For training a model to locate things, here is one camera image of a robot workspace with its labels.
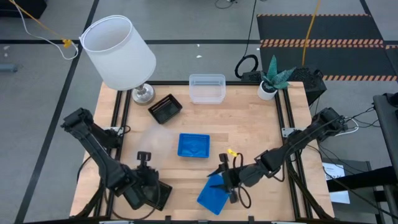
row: lamp base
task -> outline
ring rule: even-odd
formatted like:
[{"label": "lamp base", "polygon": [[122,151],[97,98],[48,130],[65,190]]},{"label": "lamp base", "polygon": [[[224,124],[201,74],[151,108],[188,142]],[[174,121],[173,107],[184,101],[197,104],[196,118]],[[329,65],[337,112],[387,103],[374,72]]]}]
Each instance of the lamp base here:
[{"label": "lamp base", "polygon": [[133,89],[131,97],[138,105],[148,105],[155,99],[155,90],[145,83]]}]

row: orange striped tape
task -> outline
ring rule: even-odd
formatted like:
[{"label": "orange striped tape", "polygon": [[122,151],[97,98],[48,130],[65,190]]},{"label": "orange striped tape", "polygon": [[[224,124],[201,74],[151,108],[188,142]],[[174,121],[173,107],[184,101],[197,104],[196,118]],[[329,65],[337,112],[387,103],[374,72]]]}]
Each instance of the orange striped tape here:
[{"label": "orange striped tape", "polygon": [[[304,47],[305,39],[265,39],[261,47]],[[307,47],[349,47],[349,48],[384,48],[383,40],[379,39],[308,39]]]},{"label": "orange striped tape", "polygon": [[[257,14],[261,16],[312,16],[312,14]],[[317,16],[370,16],[369,14],[317,14]]]},{"label": "orange striped tape", "polygon": [[324,75],[326,81],[396,81],[396,75]]},{"label": "orange striped tape", "polygon": [[398,49],[398,45],[386,45],[386,49]]}]

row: white pot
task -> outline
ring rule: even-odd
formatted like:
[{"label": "white pot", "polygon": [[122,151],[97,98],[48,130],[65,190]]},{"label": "white pot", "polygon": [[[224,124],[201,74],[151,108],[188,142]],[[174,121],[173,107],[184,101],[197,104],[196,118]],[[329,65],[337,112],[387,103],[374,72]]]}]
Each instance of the white pot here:
[{"label": "white pot", "polygon": [[267,93],[266,91],[264,91],[264,90],[261,88],[262,83],[264,83],[264,81],[262,81],[262,82],[260,83],[260,86],[259,86],[259,89],[258,89],[258,91],[257,91],[257,94],[259,95],[259,97],[260,97],[262,100],[271,100],[271,99],[275,96],[277,90],[275,90],[273,93]]}]

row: black tray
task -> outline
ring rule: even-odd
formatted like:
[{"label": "black tray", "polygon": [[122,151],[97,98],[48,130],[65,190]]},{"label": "black tray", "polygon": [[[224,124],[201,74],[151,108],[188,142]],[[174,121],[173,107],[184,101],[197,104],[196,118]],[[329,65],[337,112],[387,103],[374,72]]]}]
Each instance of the black tray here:
[{"label": "black tray", "polygon": [[182,109],[181,104],[169,94],[148,110],[159,124],[164,124]]}]

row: clear plastic container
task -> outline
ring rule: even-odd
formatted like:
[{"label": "clear plastic container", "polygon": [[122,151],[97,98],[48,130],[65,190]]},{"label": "clear plastic container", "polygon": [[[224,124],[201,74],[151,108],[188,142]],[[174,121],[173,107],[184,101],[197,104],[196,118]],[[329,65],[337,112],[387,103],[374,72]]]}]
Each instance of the clear plastic container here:
[{"label": "clear plastic container", "polygon": [[225,98],[225,89],[225,76],[222,74],[189,76],[189,96],[195,104],[220,104]]}]

